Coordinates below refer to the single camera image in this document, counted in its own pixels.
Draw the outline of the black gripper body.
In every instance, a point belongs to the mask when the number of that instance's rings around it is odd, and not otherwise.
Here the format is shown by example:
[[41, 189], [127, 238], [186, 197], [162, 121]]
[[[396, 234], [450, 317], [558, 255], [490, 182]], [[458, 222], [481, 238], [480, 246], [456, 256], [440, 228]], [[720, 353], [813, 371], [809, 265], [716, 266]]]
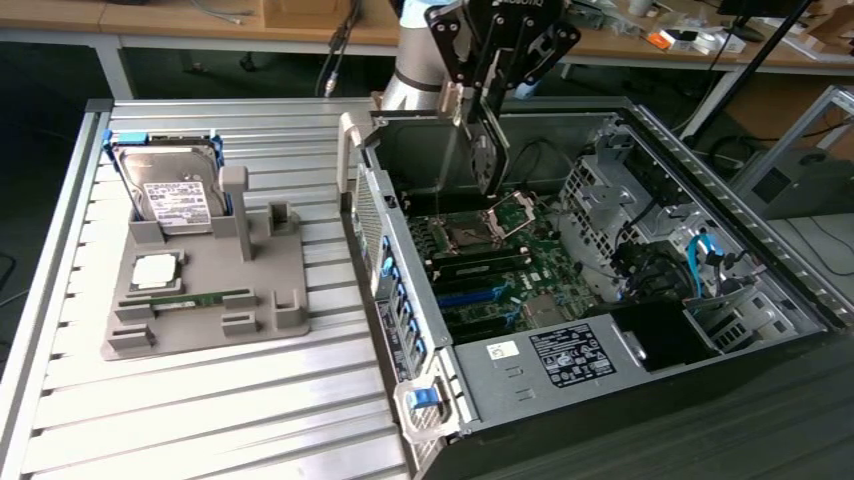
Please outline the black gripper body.
[[554, 21], [566, 10], [562, 0], [474, 0], [465, 2], [465, 14], [472, 21], [490, 22], [502, 17], [506, 20], [532, 17], [534, 20]]

